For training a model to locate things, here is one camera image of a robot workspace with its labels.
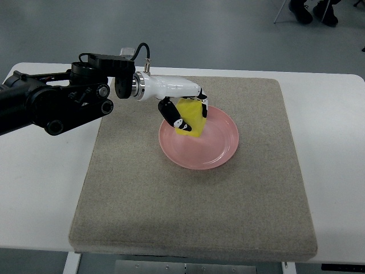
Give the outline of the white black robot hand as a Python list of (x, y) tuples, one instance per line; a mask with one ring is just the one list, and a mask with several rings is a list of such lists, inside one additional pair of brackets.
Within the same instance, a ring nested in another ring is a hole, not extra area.
[(203, 118), (208, 113), (208, 97), (196, 83), (180, 76), (149, 75), (146, 72), (136, 72), (132, 81), (131, 95), (138, 101), (156, 98), (158, 109), (167, 123), (185, 132), (191, 132), (192, 127), (180, 115), (170, 98), (196, 98), (201, 102)]

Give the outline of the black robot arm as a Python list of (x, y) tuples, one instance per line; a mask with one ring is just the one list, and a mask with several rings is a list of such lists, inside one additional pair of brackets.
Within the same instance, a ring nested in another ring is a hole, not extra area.
[(1, 134), (34, 124), (55, 136), (110, 114), (110, 77), (116, 79), (120, 99), (131, 95), (133, 58), (92, 53), (87, 57), (65, 72), (14, 71), (1, 84)]

